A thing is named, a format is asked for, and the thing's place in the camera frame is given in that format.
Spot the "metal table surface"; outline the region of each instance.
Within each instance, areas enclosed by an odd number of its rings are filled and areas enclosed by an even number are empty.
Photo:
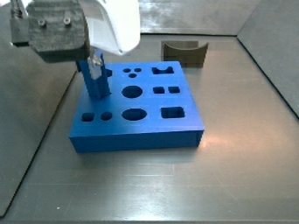
[[[159,60],[170,39],[210,42],[203,69],[184,69],[206,125],[199,148],[78,154],[78,74],[0,222],[299,223],[298,120],[236,38],[148,35],[107,62]]]

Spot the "metal wall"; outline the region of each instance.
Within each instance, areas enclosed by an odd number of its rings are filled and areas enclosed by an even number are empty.
[[[143,33],[238,35],[261,0],[139,0]]]
[[[238,38],[299,116],[298,10],[298,0],[263,0]]]

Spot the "rectangular hole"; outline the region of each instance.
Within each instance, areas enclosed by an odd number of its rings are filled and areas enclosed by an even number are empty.
[[[92,122],[94,121],[94,119],[95,119],[95,113],[84,113],[83,115],[82,115],[82,121],[84,122],[84,123],[90,123],[90,122]]]
[[[179,87],[168,87],[170,93],[171,94],[179,94],[180,93],[180,88]]]
[[[154,74],[174,74],[174,68],[168,66],[164,70],[158,67],[152,67]]]
[[[164,88],[163,87],[154,87],[154,93],[160,95],[164,94]]]
[[[183,118],[184,111],[182,107],[172,107],[172,108],[162,108],[162,116],[163,118]]]

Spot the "stainless steel surface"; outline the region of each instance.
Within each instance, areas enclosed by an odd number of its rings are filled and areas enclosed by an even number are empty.
[[[139,0],[142,32],[238,35],[261,0]]]
[[[298,0],[263,0],[238,38],[299,117],[298,9]]]
[[[0,216],[76,69],[75,63],[47,65],[30,47],[11,46],[10,9],[0,8]]]
[[[159,60],[167,39],[210,42],[203,69],[184,69],[200,147],[78,154],[79,74],[3,221],[299,223],[298,120],[236,38],[143,36],[128,56],[106,61]]]

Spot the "hole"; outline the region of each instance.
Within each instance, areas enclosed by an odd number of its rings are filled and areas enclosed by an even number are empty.
[[[131,108],[122,115],[128,121],[139,121],[146,118],[147,113],[140,108]]]
[[[154,93],[160,95],[164,94],[164,88],[163,87],[154,87]]]
[[[112,118],[112,114],[110,112],[104,112],[102,115],[100,115],[100,119],[103,121],[108,121],[110,119]]]
[[[182,107],[174,108],[162,108],[162,116],[163,118],[183,118],[184,111]]]
[[[168,87],[168,90],[170,90],[171,94],[179,94],[180,93],[179,87]]]
[[[152,68],[154,74],[174,74],[174,68],[168,66],[164,70],[160,70],[158,67]]]
[[[94,119],[95,119],[95,113],[84,113],[84,114],[82,115],[82,121],[83,121],[84,123],[90,123],[90,122],[92,122]]]
[[[135,77],[136,77],[136,74],[135,74],[135,73],[131,73],[131,74],[128,75],[128,77],[130,77],[130,78],[135,78]]]
[[[123,89],[122,93],[126,98],[136,98],[142,95],[143,89],[139,86],[128,86]]]
[[[68,17],[66,17],[63,22],[64,22],[66,25],[70,25],[71,24],[71,19]]]
[[[107,77],[112,76],[112,70],[107,69]]]

